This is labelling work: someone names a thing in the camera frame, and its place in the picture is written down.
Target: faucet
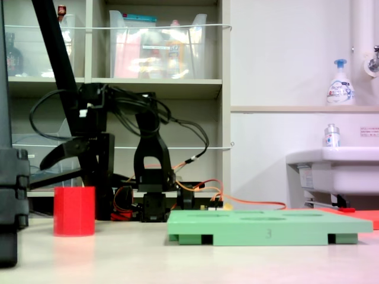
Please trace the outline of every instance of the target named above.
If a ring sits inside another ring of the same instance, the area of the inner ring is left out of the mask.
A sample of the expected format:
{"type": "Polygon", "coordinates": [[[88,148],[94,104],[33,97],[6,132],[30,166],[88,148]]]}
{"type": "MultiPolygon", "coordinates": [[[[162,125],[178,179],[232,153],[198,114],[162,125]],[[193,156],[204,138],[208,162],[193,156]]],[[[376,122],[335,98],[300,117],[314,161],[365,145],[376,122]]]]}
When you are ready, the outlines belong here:
{"type": "Polygon", "coordinates": [[[379,72],[379,46],[374,46],[376,58],[371,59],[368,63],[368,68],[372,72],[379,72]]]}

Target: connector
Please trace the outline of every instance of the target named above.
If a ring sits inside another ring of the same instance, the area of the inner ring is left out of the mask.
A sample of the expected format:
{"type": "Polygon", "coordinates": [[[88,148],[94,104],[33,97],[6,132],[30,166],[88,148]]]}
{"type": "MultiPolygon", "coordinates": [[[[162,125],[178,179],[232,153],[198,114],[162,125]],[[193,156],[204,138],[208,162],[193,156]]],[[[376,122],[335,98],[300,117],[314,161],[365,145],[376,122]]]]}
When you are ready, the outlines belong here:
{"type": "Polygon", "coordinates": [[[209,202],[208,210],[222,210],[224,207],[224,202],[220,198],[216,198],[209,202]]]}

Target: white wall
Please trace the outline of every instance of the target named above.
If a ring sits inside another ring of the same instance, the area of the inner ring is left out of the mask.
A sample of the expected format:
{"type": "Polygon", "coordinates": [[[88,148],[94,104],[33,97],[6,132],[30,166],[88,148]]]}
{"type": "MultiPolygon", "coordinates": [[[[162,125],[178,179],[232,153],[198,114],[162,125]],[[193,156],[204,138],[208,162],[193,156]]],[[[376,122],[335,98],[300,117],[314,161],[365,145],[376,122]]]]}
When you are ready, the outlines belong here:
{"type": "Polygon", "coordinates": [[[379,127],[379,114],[233,114],[233,195],[302,206],[298,174],[285,156],[321,147],[328,123],[340,128],[343,146],[379,146],[379,138],[360,137],[360,127],[379,127]]]}
{"type": "Polygon", "coordinates": [[[324,105],[350,66],[348,0],[231,1],[232,105],[324,105]]]}
{"type": "MultiPolygon", "coordinates": [[[[232,105],[324,105],[333,61],[351,61],[349,1],[233,0],[231,5],[232,105]]],[[[321,147],[328,123],[341,129],[343,146],[379,146],[379,138],[359,136],[360,126],[379,127],[379,114],[232,114],[233,195],[301,206],[298,174],[286,166],[285,156],[321,147]]]]}

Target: white sink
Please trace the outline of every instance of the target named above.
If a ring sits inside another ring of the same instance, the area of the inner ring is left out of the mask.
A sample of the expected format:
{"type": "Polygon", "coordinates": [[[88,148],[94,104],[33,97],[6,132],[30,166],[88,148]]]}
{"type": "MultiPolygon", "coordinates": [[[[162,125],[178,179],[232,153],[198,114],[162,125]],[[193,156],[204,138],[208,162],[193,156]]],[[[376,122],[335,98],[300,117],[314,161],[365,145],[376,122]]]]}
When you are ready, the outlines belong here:
{"type": "Polygon", "coordinates": [[[289,154],[307,191],[379,195],[379,147],[323,147],[289,154]]]}

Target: label sticker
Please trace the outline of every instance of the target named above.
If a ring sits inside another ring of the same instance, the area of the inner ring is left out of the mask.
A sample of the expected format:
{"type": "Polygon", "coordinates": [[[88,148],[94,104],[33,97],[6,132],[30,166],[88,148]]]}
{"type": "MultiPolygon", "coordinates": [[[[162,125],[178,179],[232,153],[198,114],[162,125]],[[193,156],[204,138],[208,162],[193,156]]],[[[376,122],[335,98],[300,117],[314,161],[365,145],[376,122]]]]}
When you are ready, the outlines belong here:
{"type": "Polygon", "coordinates": [[[163,49],[170,50],[169,46],[142,46],[143,49],[163,49]]]}
{"type": "Polygon", "coordinates": [[[379,127],[361,127],[361,137],[379,137],[379,127]]]}

